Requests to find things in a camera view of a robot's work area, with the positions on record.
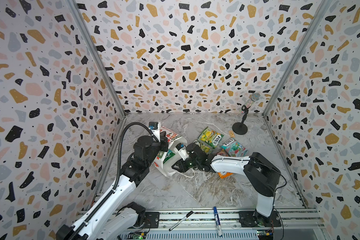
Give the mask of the orange yellow snack packet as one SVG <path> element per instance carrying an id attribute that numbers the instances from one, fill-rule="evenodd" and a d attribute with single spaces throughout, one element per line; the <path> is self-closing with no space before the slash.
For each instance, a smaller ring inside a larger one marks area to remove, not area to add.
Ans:
<path id="1" fill-rule="evenodd" d="M 220 152 L 218 152 L 217 155 L 218 156 L 223 156 L 223 157 L 228 157 L 229 156 L 224 150 L 221 150 Z M 233 173 L 219 172 L 218 174 L 219 174 L 221 179 L 224 179 L 224 178 L 232 175 Z"/>

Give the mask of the yellow green snack packet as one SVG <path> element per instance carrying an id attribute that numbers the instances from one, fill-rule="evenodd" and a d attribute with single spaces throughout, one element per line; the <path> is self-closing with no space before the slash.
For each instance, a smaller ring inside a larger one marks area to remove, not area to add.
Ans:
<path id="1" fill-rule="evenodd" d="M 211 129 L 210 127 L 206 127 L 199 135 L 198 140 L 206 143 L 207 145 L 215 149 L 219 145 L 223 137 L 223 134 Z"/>

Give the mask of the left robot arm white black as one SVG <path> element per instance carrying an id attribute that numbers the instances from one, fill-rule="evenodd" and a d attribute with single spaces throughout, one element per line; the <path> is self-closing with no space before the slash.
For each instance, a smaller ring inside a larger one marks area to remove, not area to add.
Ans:
<path id="1" fill-rule="evenodd" d="M 119 178 L 91 209 L 72 226 L 63 225 L 57 232 L 58 240 L 115 240 L 128 228 L 139 228 L 144 221 L 145 208 L 131 203 L 117 216 L 115 210 L 150 172 L 150 166 L 160 151 L 169 148 L 168 138 L 142 136 L 134 144 L 134 152 L 123 164 Z"/>

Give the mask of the teal pink snack packet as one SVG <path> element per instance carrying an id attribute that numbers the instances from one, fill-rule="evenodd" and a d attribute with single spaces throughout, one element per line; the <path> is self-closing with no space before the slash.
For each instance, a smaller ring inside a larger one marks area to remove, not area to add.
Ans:
<path id="1" fill-rule="evenodd" d="M 222 149 L 230 157 L 243 157 L 247 153 L 247 149 L 234 138 L 230 138 L 228 141 L 226 141 L 222 145 Z"/>

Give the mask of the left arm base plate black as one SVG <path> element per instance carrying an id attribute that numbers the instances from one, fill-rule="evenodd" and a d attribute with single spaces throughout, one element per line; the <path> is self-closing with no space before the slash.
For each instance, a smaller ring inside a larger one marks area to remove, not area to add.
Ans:
<path id="1" fill-rule="evenodd" d="M 160 212 L 146 212 L 144 218 L 144 229 L 158 229 Z"/>

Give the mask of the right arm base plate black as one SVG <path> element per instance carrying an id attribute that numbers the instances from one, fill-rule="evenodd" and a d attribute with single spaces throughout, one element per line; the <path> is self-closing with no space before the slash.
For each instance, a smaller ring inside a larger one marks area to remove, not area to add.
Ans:
<path id="1" fill-rule="evenodd" d="M 276 210 L 273 210 L 269 217 L 264 217 L 256 210 L 254 211 L 239 211 L 239 223 L 243 228 L 255 227 L 281 227 L 281 218 Z"/>

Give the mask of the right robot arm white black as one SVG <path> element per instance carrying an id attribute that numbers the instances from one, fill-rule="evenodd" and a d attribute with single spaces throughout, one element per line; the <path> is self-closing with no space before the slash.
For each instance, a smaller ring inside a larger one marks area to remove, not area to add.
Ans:
<path id="1" fill-rule="evenodd" d="M 230 157 L 217 154 L 207 155 L 197 144 L 177 144 L 174 153 L 181 159 L 172 169 L 185 173 L 189 169 L 211 173 L 232 173 L 248 178 L 258 193 L 257 206 L 252 215 L 240 220 L 249 227 L 267 226 L 274 212 L 274 198 L 280 180 L 280 170 L 260 153 L 246 157 Z"/>

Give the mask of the white paper bag red flowers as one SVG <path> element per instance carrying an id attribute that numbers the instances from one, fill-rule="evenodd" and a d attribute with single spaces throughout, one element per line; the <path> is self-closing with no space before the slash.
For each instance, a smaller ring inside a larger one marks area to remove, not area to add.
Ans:
<path id="1" fill-rule="evenodd" d="M 185 146 L 187 146 L 187 140 L 182 137 L 181 135 L 173 132 L 172 130 L 166 128 L 166 127 L 162 127 L 160 129 L 160 134 L 166 134 L 166 137 L 168 138 L 168 150 L 171 150 L 175 153 L 174 148 L 177 144 L 179 143 L 183 143 Z M 171 159 L 169 159 L 168 161 L 166 161 L 165 163 L 161 162 L 160 160 L 156 158 L 153 161 L 153 165 L 157 168 L 157 170 L 159 170 L 165 177 L 171 177 L 174 174 L 180 174 L 184 177 L 187 178 L 193 178 L 196 174 L 195 171 L 192 170 L 193 175 L 192 176 L 187 176 L 185 175 L 185 173 L 179 173 L 175 170 L 172 169 L 172 165 L 178 161 L 179 159 L 181 159 L 181 157 L 176 154 L 175 156 L 173 156 Z"/>

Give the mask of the dark green snack packet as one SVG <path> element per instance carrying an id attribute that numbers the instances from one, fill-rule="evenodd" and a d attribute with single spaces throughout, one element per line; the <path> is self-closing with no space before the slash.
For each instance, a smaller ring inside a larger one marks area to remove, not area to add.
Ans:
<path id="1" fill-rule="evenodd" d="M 157 159 L 160 160 L 161 162 L 165 163 L 166 161 L 168 161 L 169 159 L 171 159 L 175 155 L 176 154 L 171 150 L 168 150 L 167 152 L 160 151 L 158 156 L 157 156 Z"/>

